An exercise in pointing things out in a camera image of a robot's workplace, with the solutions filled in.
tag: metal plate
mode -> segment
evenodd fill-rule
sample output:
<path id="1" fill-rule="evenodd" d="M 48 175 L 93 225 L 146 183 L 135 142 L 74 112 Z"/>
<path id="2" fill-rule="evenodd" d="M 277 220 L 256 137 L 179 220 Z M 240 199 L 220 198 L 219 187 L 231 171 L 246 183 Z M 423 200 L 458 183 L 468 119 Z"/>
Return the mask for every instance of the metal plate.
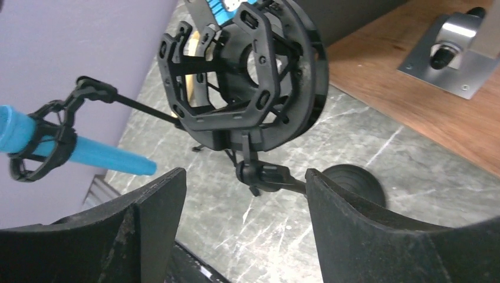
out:
<path id="1" fill-rule="evenodd" d="M 398 70 L 459 97 L 471 99 L 495 71 L 500 58 L 492 60 L 468 51 L 463 57 L 460 70 L 449 67 L 442 70 L 431 68 L 429 64 L 430 49 L 448 18 L 448 15 L 442 15 L 436 20 Z"/>

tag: wooden board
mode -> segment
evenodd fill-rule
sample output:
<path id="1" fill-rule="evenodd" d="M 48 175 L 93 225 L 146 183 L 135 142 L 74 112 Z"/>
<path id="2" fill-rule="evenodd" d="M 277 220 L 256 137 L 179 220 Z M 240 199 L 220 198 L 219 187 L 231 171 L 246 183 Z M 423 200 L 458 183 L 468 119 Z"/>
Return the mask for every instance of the wooden board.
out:
<path id="1" fill-rule="evenodd" d="M 472 100 L 397 70 L 439 15 L 491 3 L 410 0 L 328 48 L 330 82 L 500 176 L 500 68 Z"/>

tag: white wall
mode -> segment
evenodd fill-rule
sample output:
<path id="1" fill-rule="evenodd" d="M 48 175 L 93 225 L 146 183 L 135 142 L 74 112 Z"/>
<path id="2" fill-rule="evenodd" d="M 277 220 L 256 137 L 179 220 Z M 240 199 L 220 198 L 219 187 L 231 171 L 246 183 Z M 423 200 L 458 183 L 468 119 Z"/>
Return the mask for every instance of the white wall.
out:
<path id="1" fill-rule="evenodd" d="M 0 12 L 0 104 L 30 113 L 65 99 L 80 75 L 136 98 L 177 2 L 4 0 Z M 117 145 L 130 109 L 88 102 L 77 133 Z M 79 211 L 103 170 L 67 163 L 34 183 L 13 181 L 0 154 L 0 228 L 51 223 Z"/>

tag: tiled floor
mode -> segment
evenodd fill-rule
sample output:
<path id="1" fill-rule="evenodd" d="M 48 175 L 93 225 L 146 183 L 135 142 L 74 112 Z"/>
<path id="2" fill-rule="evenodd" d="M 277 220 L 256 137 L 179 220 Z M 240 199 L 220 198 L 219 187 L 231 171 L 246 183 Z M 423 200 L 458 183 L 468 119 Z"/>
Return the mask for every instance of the tiled floor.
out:
<path id="1" fill-rule="evenodd" d="M 168 31 L 180 20 L 190 20 L 182 4 Z M 329 95 L 310 131 L 261 159 L 289 166 L 302 180 L 309 167 L 364 166 L 383 183 L 391 210 L 421 221 L 461 226 L 500 214 L 500 180 L 334 87 Z M 155 64 L 139 101 L 170 112 Z M 188 134 L 134 111 L 120 147 L 157 161 L 158 173 L 109 172 L 107 180 L 126 193 L 184 167 L 179 241 L 233 282 L 321 282 L 304 197 L 281 191 L 254 198 L 224 153 L 191 152 L 195 145 Z"/>

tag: blue cylinder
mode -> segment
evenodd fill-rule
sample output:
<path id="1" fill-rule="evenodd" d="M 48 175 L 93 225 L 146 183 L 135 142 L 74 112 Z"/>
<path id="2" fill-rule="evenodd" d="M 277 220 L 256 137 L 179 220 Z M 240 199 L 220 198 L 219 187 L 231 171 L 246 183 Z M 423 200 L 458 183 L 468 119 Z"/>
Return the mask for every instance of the blue cylinder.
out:
<path id="1" fill-rule="evenodd" d="M 30 116 L 17 112 L 11 106 L 0 106 L 0 152 L 16 153 L 23 150 L 33 137 L 35 126 Z M 54 141 L 44 141 L 33 154 L 47 157 L 54 146 Z M 134 175 L 153 175 L 156 172 L 156 163 L 144 156 L 85 137 L 77 138 L 70 161 Z"/>

